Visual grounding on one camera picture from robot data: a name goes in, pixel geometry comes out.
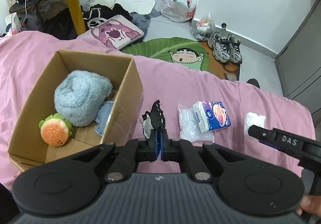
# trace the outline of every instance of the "gray sneaker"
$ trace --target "gray sneaker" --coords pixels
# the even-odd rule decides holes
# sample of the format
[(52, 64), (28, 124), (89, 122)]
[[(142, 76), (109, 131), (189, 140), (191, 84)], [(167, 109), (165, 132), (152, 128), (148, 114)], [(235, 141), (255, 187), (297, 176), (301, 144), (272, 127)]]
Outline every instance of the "gray sneaker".
[(218, 32), (215, 32), (207, 40), (208, 46), (212, 49), (212, 55), (221, 63), (229, 63), (231, 56), (229, 53), (229, 40), (227, 37), (221, 37)]
[(230, 55), (232, 58), (232, 62), (240, 65), (242, 64), (242, 55), (240, 52), (240, 40), (239, 39), (235, 39), (234, 36), (229, 35), (228, 36), (228, 40), (229, 40), (229, 51), (230, 51)]

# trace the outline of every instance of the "doormat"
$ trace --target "doormat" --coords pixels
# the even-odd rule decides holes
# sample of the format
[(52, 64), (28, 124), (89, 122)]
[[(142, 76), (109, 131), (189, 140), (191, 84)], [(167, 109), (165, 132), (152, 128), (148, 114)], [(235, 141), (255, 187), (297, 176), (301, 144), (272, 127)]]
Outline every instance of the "doormat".
[(132, 45), (122, 52), (181, 64), (198, 71), (207, 71), (220, 79), (229, 81), (240, 79), (240, 65), (221, 64), (216, 61), (206, 42), (180, 37), (156, 38)]

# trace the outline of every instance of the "pink blanket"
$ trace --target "pink blanket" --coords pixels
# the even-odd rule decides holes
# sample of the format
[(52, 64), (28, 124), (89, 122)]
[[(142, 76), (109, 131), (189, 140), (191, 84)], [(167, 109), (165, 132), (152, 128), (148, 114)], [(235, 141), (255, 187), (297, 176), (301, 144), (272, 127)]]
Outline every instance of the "pink blanket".
[[(8, 145), (22, 106), (36, 80), (58, 49), (122, 54), (107, 49), (100, 41), (75, 39), (61, 41), (41, 32), (22, 32), (0, 41), (0, 182), (11, 188), (17, 168), (8, 159)], [(232, 126), (217, 131), (215, 142), (241, 153), (285, 167), (298, 175), (298, 161), (257, 140), (244, 137), (243, 121), (248, 112), (266, 116), (266, 128), (279, 128), (315, 139), (309, 111), (299, 103), (263, 92), (242, 82), (220, 80), (203, 71), (179, 64), (142, 56), (134, 57), (140, 74), (144, 101), (140, 114), (149, 111), (153, 102), (161, 101), (170, 138), (179, 135), (178, 103), (191, 107), (200, 101), (222, 101)], [(133, 138), (142, 137), (142, 125), (137, 121)], [(141, 163), (145, 172), (179, 172), (177, 163), (156, 161)]]

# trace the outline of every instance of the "blue tissue packaging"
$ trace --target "blue tissue packaging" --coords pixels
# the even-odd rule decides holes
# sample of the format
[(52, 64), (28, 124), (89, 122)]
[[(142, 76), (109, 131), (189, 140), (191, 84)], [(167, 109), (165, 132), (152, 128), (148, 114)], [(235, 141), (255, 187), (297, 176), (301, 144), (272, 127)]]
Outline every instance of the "blue tissue packaging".
[(222, 102), (201, 102), (193, 104), (193, 110), (201, 132), (218, 130), (231, 126)]

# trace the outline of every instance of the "human hand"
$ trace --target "human hand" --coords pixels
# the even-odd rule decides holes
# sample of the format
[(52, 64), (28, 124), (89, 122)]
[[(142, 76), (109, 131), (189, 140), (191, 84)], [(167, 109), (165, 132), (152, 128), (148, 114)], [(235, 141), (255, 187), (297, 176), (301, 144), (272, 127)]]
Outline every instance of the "human hand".
[(304, 196), (297, 210), (297, 214), (301, 215), (303, 211), (321, 217), (321, 196)]

